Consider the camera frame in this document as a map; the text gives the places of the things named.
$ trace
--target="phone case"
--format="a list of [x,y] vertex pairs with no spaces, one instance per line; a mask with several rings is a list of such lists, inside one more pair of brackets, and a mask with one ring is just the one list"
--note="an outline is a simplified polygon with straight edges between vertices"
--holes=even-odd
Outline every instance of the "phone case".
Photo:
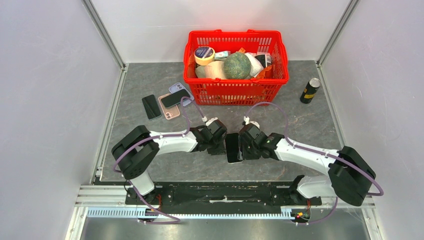
[[[181,82],[177,82],[177,83],[175,83],[174,85],[172,85],[171,87],[169,87],[169,92],[170,93],[175,93],[175,92],[178,92],[178,91],[180,91],[181,89],[185,89],[185,90],[187,90],[187,88],[184,86],[184,85],[182,85],[181,84]],[[191,100],[195,100],[195,97],[192,95],[192,93],[191,92],[189,92],[188,90],[187,90],[187,92],[188,92],[188,94],[190,94],[190,98],[191,98]],[[183,107],[185,107],[185,106],[187,106],[187,105],[189,105],[189,104],[191,104],[192,102],[190,101],[190,100],[184,100],[183,102],[182,102],[182,106]]]
[[162,95],[157,98],[159,100],[160,107],[162,108],[162,112],[165,115],[166,120],[171,120],[173,118],[176,118],[180,115],[180,110],[178,109],[178,106],[173,106],[170,108],[165,108],[164,104],[162,103],[162,99],[168,95],[171,95],[171,93],[167,93],[165,95]]
[[143,103],[144,110],[146,111],[147,118],[149,120],[153,120],[162,116],[155,95],[151,94],[149,96],[145,96],[141,99],[141,101]]
[[162,98],[162,104],[165,108],[171,108],[175,105],[178,105],[181,103],[181,99],[183,97],[190,98],[190,94],[186,89],[181,89],[179,91],[176,91],[174,93],[171,93],[171,95],[168,95],[164,98]]

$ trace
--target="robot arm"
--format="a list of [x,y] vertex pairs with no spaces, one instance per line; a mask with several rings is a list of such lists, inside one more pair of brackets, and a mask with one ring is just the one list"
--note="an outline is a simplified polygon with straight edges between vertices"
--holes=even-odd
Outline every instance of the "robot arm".
[[254,160],[272,158],[279,161],[289,161],[317,170],[324,176],[298,176],[294,181],[296,192],[310,199],[318,196],[338,196],[346,203],[360,206],[372,183],[355,169],[342,162],[328,157],[338,156],[364,172],[373,179],[374,171],[351,147],[344,146],[342,150],[322,149],[297,142],[290,142],[284,135],[272,133],[269,136],[259,130],[258,124],[249,123],[239,132],[244,159]]
[[[198,152],[218,149],[223,144],[227,128],[217,118],[209,120],[205,125],[192,127],[184,132],[148,131],[143,125],[136,127],[112,148],[117,160],[134,144],[144,141],[139,151],[133,149],[125,155],[118,166],[125,179],[131,180],[141,195],[150,193],[155,185],[146,171],[157,155],[173,152]],[[256,160],[260,157],[279,161],[290,161],[317,170],[324,176],[298,176],[290,187],[296,198],[313,198],[320,196],[338,196],[346,203],[360,206],[364,201],[372,183],[355,169],[328,157],[338,156],[366,172],[375,179],[376,174],[351,147],[342,150],[322,149],[306,144],[289,141],[282,134],[272,133],[267,136],[260,131],[259,125],[249,123],[239,132],[240,151],[243,160]]]
[[217,118],[212,118],[205,125],[192,127],[188,133],[148,131],[144,125],[137,126],[112,148],[112,155],[117,160],[131,146],[141,140],[140,150],[131,150],[117,164],[126,180],[131,180],[141,195],[146,195],[155,189],[146,171],[153,158],[157,155],[173,152],[198,152],[216,149],[222,145],[227,128]]

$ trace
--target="black can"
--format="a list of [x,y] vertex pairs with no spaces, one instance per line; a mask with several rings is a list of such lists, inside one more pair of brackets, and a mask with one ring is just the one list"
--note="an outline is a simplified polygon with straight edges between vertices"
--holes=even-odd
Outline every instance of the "black can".
[[320,87],[321,81],[318,78],[314,77],[309,80],[302,92],[302,95],[300,96],[300,101],[304,104],[310,103]]

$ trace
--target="purple smartphone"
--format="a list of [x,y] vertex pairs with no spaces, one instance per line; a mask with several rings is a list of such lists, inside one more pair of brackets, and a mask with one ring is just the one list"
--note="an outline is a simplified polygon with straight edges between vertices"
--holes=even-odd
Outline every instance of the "purple smartphone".
[[[172,85],[171,87],[169,87],[169,92],[171,94],[173,94],[175,92],[180,91],[181,89],[187,90],[187,88],[184,85],[182,85],[181,82],[177,82],[174,85]],[[189,92],[188,90],[187,90],[187,92],[188,92],[188,94],[190,94],[190,99],[194,101],[195,100],[195,97],[193,97],[192,93]],[[190,100],[188,100],[188,99],[187,100],[184,100],[182,102],[182,106],[185,107],[185,106],[189,105],[190,103],[191,103]]]

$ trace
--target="melon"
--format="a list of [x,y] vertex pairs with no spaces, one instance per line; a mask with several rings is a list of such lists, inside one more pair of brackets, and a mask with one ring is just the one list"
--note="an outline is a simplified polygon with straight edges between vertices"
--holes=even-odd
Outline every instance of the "melon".
[[227,79],[246,79],[251,69],[251,61],[241,52],[231,54],[223,64],[223,71]]

